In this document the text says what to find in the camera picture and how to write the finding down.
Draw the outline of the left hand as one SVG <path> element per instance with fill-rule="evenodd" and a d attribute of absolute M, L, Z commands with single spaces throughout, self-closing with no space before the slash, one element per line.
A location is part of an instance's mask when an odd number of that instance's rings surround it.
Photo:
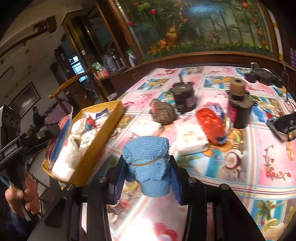
<path fill-rule="evenodd" d="M 22 218 L 25 218 L 23 208 L 32 214 L 37 214 L 40 210 L 37 183 L 29 173 L 26 175 L 25 185 L 25 191 L 10 186 L 5 192 L 5 198 L 12 212 Z"/>

